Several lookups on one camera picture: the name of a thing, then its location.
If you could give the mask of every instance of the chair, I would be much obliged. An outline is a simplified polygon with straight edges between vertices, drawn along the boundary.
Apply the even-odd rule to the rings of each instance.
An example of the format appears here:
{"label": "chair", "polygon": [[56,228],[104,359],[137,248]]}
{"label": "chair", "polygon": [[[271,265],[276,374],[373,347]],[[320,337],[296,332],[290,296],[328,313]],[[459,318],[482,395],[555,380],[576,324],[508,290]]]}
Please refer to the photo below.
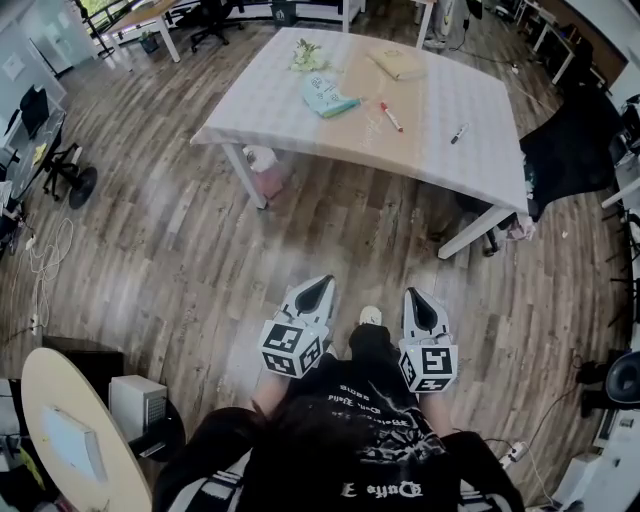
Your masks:
{"label": "chair", "polygon": [[[534,222],[557,199],[595,192],[613,183],[615,164],[623,156],[618,146],[623,132],[622,119],[605,93],[593,86],[577,86],[546,123],[520,140],[526,157],[524,172],[534,185],[529,201]],[[456,202],[464,212],[477,215],[491,207],[459,193]],[[498,227],[505,229],[514,218],[507,217]],[[439,241],[452,224],[429,238]],[[498,245],[493,230],[487,236],[491,248],[485,250],[485,256],[492,256]]]}
{"label": "chair", "polygon": [[228,27],[237,27],[238,30],[244,30],[244,26],[239,22],[224,21],[229,17],[234,7],[238,7],[240,12],[244,12],[244,4],[242,0],[228,0],[222,5],[221,0],[202,0],[199,7],[196,7],[194,11],[199,9],[199,12],[194,13],[194,16],[199,15],[204,19],[204,23],[207,28],[196,32],[191,36],[191,51],[196,53],[198,51],[198,45],[210,34],[213,34],[222,41],[222,44],[228,45],[229,41],[224,37],[222,30]]}

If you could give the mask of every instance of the table leg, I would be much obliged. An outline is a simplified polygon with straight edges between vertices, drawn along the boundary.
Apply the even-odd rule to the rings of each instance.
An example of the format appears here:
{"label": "table leg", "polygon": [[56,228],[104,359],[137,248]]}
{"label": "table leg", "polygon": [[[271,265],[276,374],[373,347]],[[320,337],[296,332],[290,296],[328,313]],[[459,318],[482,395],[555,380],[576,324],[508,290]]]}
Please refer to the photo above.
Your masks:
{"label": "table leg", "polygon": [[520,23],[522,23],[522,17],[524,16],[524,11],[526,10],[527,10],[526,2],[524,0],[520,0],[520,4],[518,5],[518,10],[516,11],[516,17],[518,18],[518,20],[516,21],[516,27],[520,26]]}
{"label": "table leg", "polygon": [[262,195],[253,182],[253,171],[247,162],[247,157],[242,152],[242,144],[223,144],[222,149],[227,154],[227,158],[233,166],[233,170],[236,171],[238,178],[247,189],[249,197],[258,208],[264,208],[267,206],[267,200]]}
{"label": "table leg", "polygon": [[154,18],[154,21],[156,22],[156,25],[158,25],[158,28],[160,29],[160,34],[162,34],[162,39],[164,39],[164,44],[166,44],[167,48],[169,48],[169,53],[171,54],[171,58],[173,59],[173,62],[180,62],[180,55],[178,55],[178,50],[176,50],[176,47],[174,46],[173,41],[171,40],[171,36],[169,35],[169,29],[167,29],[167,25],[164,21],[164,17],[158,16],[157,18]]}
{"label": "table leg", "polygon": [[122,48],[120,48],[120,45],[118,44],[118,34],[107,34],[107,35],[108,37],[111,38],[113,49],[116,51],[116,55],[118,56],[118,59],[120,59],[120,63],[125,67],[127,71],[132,71],[133,66],[131,65],[131,61],[129,60],[128,57],[125,56],[124,52],[122,51]]}
{"label": "table leg", "polygon": [[533,53],[538,53],[538,50],[540,49],[540,45],[542,44],[542,41],[544,41],[544,36],[547,35],[547,32],[549,32],[549,24],[545,23],[544,28],[542,29],[542,33],[540,34],[540,37],[536,41],[536,45],[533,47]]}
{"label": "table leg", "polygon": [[502,222],[512,213],[513,210],[508,210],[501,206],[492,206],[474,222],[469,224],[460,233],[440,247],[440,250],[438,251],[438,258],[446,260],[449,256],[452,256],[463,247],[469,245],[476,238],[480,238],[491,228],[497,226],[499,222]]}
{"label": "table leg", "polygon": [[349,0],[342,0],[342,31],[349,33]]}
{"label": "table leg", "polygon": [[418,33],[418,40],[416,41],[416,48],[422,49],[424,44],[424,38],[427,35],[427,28],[429,27],[429,20],[431,19],[431,11],[433,10],[433,4],[424,4],[424,14],[422,15],[422,23],[420,23],[420,32]]}
{"label": "table leg", "polygon": [[626,187],[620,190],[620,192],[618,192],[617,194],[613,194],[609,199],[605,199],[602,202],[602,208],[609,208],[609,206],[618,202],[623,197],[631,194],[631,192],[633,192],[638,188],[640,188],[640,178],[636,178],[631,183],[629,183]]}
{"label": "table leg", "polygon": [[567,58],[562,63],[562,66],[560,66],[560,69],[556,73],[556,76],[554,76],[553,80],[551,80],[551,83],[553,85],[556,85],[560,81],[560,78],[562,78],[562,75],[564,74],[564,72],[569,67],[569,64],[571,64],[571,61],[573,60],[573,57],[574,57],[573,53],[569,52],[569,55],[567,56]]}

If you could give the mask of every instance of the wooden round table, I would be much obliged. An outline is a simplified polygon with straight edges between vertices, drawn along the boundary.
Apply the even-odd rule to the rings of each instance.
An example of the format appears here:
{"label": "wooden round table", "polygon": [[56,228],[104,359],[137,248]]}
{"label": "wooden round table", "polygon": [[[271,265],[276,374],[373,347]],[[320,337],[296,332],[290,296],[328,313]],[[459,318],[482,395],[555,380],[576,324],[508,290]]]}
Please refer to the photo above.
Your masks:
{"label": "wooden round table", "polygon": [[[22,370],[22,405],[42,464],[74,507],[83,512],[151,510],[151,492],[133,452],[108,409],[71,361],[48,348],[31,352]],[[56,455],[44,430],[47,406],[95,431],[106,482],[85,477]]]}

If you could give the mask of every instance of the sleeve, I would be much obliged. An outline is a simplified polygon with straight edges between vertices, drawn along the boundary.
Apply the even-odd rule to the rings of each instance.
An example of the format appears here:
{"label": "sleeve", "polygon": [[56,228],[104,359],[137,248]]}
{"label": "sleeve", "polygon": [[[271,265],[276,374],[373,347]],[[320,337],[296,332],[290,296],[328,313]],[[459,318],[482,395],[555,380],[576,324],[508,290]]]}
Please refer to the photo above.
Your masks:
{"label": "sleeve", "polygon": [[229,407],[209,413],[160,472],[153,491],[154,512],[168,510],[190,483],[231,466],[253,447],[260,430],[258,415],[248,409]]}
{"label": "sleeve", "polygon": [[457,432],[442,438],[454,458],[460,477],[483,494],[502,496],[513,512],[524,512],[522,496],[491,449],[475,432]]}

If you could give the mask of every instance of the white desk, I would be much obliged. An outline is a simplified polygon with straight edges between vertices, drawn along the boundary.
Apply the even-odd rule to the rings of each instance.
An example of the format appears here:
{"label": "white desk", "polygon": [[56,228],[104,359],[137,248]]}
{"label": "white desk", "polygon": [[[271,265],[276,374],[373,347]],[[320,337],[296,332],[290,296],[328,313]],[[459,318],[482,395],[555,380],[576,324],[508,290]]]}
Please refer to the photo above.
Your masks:
{"label": "white desk", "polygon": [[145,21],[155,21],[158,30],[160,30],[160,34],[162,35],[162,39],[171,54],[173,62],[180,62],[180,55],[171,40],[169,29],[167,28],[167,24],[164,20],[164,15],[176,3],[178,3],[178,0],[160,0],[160,2],[152,7],[134,9],[107,31],[107,35],[113,43],[113,49],[127,71],[131,71],[133,66],[131,65],[131,61],[125,56],[124,52],[120,48],[120,44],[118,43],[118,32],[140,23],[144,23]]}
{"label": "white desk", "polygon": [[[59,352],[38,348],[22,369],[22,405],[38,456],[60,492],[78,510],[151,511],[151,492],[129,445],[91,384]],[[85,477],[58,457],[43,424],[43,408],[57,407],[97,436],[107,481]]]}
{"label": "white desk", "polygon": [[[290,71],[297,41],[322,46],[340,91],[367,101],[323,119],[301,94],[304,75]],[[422,61],[425,77],[395,81],[367,50],[383,45]],[[403,125],[398,132],[380,109],[385,101]],[[464,123],[471,128],[452,145]],[[400,174],[448,188],[493,207],[446,243],[448,258],[513,212],[526,213],[520,143],[505,85],[485,73],[430,52],[354,34],[281,29],[256,55],[191,139],[222,144],[258,208],[266,199],[253,183],[244,144],[308,153]]]}

